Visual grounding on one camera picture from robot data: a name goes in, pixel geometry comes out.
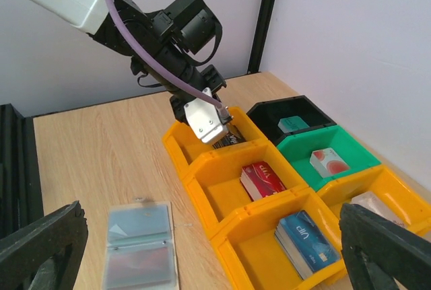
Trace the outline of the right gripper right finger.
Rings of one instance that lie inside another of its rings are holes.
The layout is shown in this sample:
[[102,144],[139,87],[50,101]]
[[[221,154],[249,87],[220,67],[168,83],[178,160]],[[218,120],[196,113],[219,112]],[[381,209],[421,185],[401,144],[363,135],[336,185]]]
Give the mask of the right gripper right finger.
[[354,289],[430,288],[430,242],[353,204],[340,213],[341,253]]

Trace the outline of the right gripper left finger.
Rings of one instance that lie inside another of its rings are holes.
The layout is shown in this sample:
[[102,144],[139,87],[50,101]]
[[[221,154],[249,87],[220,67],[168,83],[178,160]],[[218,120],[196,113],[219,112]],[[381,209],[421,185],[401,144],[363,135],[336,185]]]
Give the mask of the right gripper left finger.
[[74,201],[1,240],[1,288],[72,289],[88,240],[85,211]]

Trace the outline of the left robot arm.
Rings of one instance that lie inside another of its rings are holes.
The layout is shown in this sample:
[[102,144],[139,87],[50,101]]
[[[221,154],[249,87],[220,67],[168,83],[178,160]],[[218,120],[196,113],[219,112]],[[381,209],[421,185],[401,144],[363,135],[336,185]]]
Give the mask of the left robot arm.
[[222,25],[203,0],[175,0],[145,13],[132,0],[30,0],[94,41],[131,58],[138,77],[152,76],[171,94],[175,118],[186,121],[188,102],[210,103],[223,123],[230,120],[217,97],[225,81],[209,61],[193,58],[208,42],[219,44]]

